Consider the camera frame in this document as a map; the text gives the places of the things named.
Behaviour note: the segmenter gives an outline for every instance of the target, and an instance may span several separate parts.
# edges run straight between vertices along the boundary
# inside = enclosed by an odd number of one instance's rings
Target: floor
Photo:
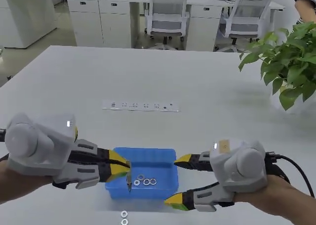
[[[27,49],[4,49],[0,57],[0,87],[7,82],[8,76],[14,76],[21,69],[27,66],[33,59],[40,55],[51,45],[77,46],[72,23],[69,16],[67,3],[60,3],[55,6],[57,29],[38,40]],[[140,18],[140,38],[137,48],[149,48],[155,43],[162,43],[162,38],[151,40],[144,34],[145,18]],[[223,44],[227,40],[218,38],[217,42]],[[173,38],[168,43],[172,47],[178,47],[181,50],[180,38]]]

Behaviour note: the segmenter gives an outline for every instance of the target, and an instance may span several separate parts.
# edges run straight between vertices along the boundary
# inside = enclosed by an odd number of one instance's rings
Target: white drawer cabinet
[[[77,46],[103,47],[99,2],[68,0]]]
[[[202,17],[202,18],[221,18],[222,14],[221,6],[202,6],[193,5],[191,7],[191,17]]]
[[[70,12],[77,46],[103,47],[100,14]]]
[[[99,3],[96,0],[68,0],[69,11],[99,12]]]
[[[139,33],[139,4],[116,2],[118,5],[112,6],[111,3],[113,2],[100,2],[103,46],[134,48]]]
[[[125,1],[99,1],[100,13],[129,14],[130,4]]]
[[[0,0],[0,45],[27,48],[55,28],[52,0]]]
[[[213,51],[220,19],[191,17],[186,50]]]

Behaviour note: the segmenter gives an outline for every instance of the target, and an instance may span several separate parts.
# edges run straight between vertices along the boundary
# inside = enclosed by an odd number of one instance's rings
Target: white office chair
[[[144,14],[146,13],[146,11],[149,11],[149,3],[144,3]],[[147,35],[148,34],[148,32],[147,32],[147,19],[145,19],[145,35]]]
[[[225,38],[233,39],[232,45],[218,50],[244,51],[236,44],[237,39],[256,39],[262,36],[264,18],[272,0],[236,0],[230,16],[223,16],[219,27]]]
[[[149,9],[145,11],[147,33],[164,35],[163,43],[149,49],[176,50],[167,45],[168,36],[186,35],[187,21],[190,17],[186,12],[187,0],[150,0]]]

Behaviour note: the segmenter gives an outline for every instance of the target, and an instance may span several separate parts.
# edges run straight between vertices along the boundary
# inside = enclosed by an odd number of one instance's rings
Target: chair backrest
[[[150,0],[149,15],[177,14],[185,16],[187,0]]]
[[[264,18],[272,0],[236,0],[227,20],[226,33],[235,35],[262,34]]]

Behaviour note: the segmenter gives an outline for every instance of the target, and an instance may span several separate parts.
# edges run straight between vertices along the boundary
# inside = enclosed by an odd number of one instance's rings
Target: white table
[[[135,47],[139,32],[136,3],[143,2],[149,0],[71,0],[69,9],[77,45]],[[223,0],[188,0],[187,4],[191,15],[186,50],[213,51],[222,8],[234,4]],[[274,13],[284,6],[272,2],[270,7],[270,30],[273,30]]]
[[[79,138],[99,147],[174,148],[177,156],[201,153],[221,138],[258,139],[266,150],[295,160],[315,186],[315,114],[274,111],[270,89],[260,81],[260,64],[240,73],[238,63],[235,53],[52,46],[0,88],[0,126],[22,111],[30,117],[73,112]],[[105,111],[104,99],[175,101],[181,112]],[[0,156],[6,153],[0,144]],[[291,165],[279,165],[307,192]],[[179,191],[214,180],[212,173],[179,169]],[[113,204],[102,184],[83,190],[48,185],[1,205],[0,217],[6,225],[119,225],[126,209],[131,225],[290,225],[247,204],[216,213],[171,212],[154,205],[157,212],[133,211],[144,206],[150,211],[151,203],[138,201],[134,209],[124,201]]]

